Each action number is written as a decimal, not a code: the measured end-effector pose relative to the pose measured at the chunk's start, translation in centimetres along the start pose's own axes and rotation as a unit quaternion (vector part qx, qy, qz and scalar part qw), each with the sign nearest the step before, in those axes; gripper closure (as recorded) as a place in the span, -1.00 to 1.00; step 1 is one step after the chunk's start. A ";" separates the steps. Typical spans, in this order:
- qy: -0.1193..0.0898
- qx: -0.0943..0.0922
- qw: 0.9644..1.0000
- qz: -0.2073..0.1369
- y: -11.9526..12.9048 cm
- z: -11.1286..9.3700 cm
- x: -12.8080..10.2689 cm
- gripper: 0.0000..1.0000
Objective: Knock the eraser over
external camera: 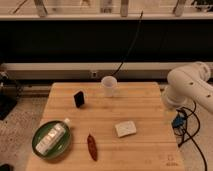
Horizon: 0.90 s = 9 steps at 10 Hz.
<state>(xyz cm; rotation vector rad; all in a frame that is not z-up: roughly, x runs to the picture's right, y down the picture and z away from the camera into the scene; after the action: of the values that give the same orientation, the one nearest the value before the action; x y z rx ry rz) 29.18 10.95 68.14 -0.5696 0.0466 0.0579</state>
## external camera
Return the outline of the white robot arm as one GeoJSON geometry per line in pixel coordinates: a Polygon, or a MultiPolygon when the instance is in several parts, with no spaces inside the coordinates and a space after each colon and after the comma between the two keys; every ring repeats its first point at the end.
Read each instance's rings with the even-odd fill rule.
{"type": "Polygon", "coordinates": [[[168,109],[182,107],[187,99],[194,100],[213,114],[213,86],[210,67],[204,62],[194,62],[172,69],[167,75],[168,85],[162,93],[162,101],[168,109]]]}

